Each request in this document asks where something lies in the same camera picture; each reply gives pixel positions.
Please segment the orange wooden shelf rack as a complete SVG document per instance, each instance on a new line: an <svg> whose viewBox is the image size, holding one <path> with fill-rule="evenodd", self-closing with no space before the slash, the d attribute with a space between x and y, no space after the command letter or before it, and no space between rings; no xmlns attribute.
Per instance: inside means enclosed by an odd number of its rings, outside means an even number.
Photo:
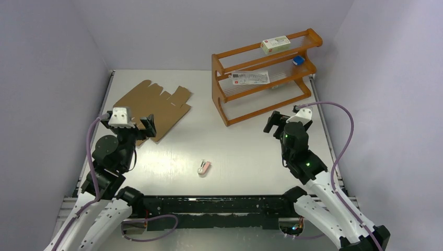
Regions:
<svg viewBox="0 0 443 251"><path fill-rule="evenodd" d="M290 48L270 55L265 55L261 43L212 54L212 100L226 126L311 97L303 78L317 69L307 51L322 46L323 40L311 28L287 38ZM293 65L292 60L298 55L305 62ZM229 78L233 71L268 71L270 83L234 85Z"/></svg>

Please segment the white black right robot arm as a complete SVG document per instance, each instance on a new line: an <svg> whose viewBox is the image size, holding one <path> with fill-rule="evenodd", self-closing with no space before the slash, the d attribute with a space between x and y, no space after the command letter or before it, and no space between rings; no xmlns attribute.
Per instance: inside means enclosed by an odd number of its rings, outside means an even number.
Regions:
<svg viewBox="0 0 443 251"><path fill-rule="evenodd" d="M283 212L307 219L338 250L386 250L389 230L365 217L335 184L325 163L309 150L307 130L311 117L310 109L300 110L294 116L273 111L263 130L268 133L273 126L277 127L273 136L281 144L282 165L303 184L284 193Z"/></svg>

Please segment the brown cardboard box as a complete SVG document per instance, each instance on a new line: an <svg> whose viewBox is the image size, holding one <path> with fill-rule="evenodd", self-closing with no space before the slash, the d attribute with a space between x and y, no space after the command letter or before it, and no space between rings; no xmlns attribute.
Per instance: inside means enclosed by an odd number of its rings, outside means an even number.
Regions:
<svg viewBox="0 0 443 251"><path fill-rule="evenodd" d="M188 113L191 106L186 102L191 92L178 86L173 94L168 93L162 86L150 80L144 80L118 100L114 107L129 107L133 122L138 128L143 128L142 117L154 115L156 137L152 141L158 143L173 126Z"/></svg>

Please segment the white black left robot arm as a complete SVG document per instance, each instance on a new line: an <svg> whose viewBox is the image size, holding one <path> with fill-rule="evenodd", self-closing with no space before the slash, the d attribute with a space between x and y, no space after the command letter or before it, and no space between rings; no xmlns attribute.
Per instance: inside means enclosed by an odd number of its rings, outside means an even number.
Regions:
<svg viewBox="0 0 443 251"><path fill-rule="evenodd" d="M138 140L157 134L154 115L141 118L139 129L125 108L117 108L97 117L86 136L90 171L81 186L81 194L63 226L46 250L77 250L94 225L97 216L112 201L125 181Z"/></svg>

